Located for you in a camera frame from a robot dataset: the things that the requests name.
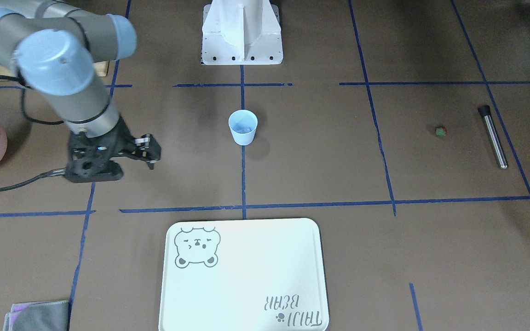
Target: folded towel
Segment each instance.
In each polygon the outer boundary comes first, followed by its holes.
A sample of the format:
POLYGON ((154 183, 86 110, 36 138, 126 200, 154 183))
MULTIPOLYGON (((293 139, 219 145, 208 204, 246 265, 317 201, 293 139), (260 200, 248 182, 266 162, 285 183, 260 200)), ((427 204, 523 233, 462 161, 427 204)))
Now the folded towel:
POLYGON ((68 322, 67 300, 15 303, 3 331, 67 331, 68 322))

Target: cartoon bear face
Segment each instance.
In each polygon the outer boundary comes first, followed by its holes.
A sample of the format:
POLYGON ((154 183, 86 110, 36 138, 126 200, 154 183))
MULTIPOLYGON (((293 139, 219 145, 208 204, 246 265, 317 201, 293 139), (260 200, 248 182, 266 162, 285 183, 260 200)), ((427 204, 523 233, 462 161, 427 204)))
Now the cartoon bear face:
POLYGON ((219 243, 220 234, 214 228, 181 228, 175 236, 175 264, 179 268, 185 268, 190 263, 204 263, 211 268, 218 263, 216 250, 219 243))

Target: brown floor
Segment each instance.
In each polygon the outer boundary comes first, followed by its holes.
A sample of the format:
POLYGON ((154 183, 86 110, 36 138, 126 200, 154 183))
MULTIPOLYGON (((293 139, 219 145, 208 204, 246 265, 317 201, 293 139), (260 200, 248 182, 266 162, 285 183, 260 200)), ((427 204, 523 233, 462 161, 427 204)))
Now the brown floor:
MULTIPOLYGON (((72 330, 155 331, 171 224, 309 217, 330 330, 530 330, 530 6, 281 0, 283 63, 243 71, 200 65, 207 3, 132 1, 137 52, 104 79, 132 85, 111 90, 132 133, 162 144, 154 171, 120 160, 118 182, 50 178, 0 193, 0 327, 12 303, 76 289, 72 330), (225 83, 239 85, 177 86, 225 83), (243 102, 259 118, 244 150, 227 127, 243 102), (507 170, 476 111, 486 103, 507 170)), ((0 186, 65 163, 68 129, 28 124, 18 101, 0 89, 0 186)), ((28 109, 55 119, 35 92, 28 109)))

